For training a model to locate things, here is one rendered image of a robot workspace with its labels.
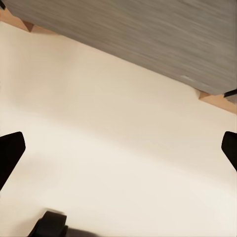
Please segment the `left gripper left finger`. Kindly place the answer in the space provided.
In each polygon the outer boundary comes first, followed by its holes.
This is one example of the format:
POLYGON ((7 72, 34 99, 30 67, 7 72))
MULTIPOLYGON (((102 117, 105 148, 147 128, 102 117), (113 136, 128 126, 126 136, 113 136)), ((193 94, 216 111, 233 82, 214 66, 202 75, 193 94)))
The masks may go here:
POLYGON ((0 137, 0 190, 26 150, 21 131, 0 137))

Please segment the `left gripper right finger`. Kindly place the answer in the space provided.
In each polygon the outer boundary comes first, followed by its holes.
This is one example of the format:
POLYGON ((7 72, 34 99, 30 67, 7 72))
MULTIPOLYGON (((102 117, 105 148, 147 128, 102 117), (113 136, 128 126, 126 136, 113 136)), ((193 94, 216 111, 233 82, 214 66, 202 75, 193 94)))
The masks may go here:
POLYGON ((226 131, 221 148, 237 171, 237 133, 226 131))

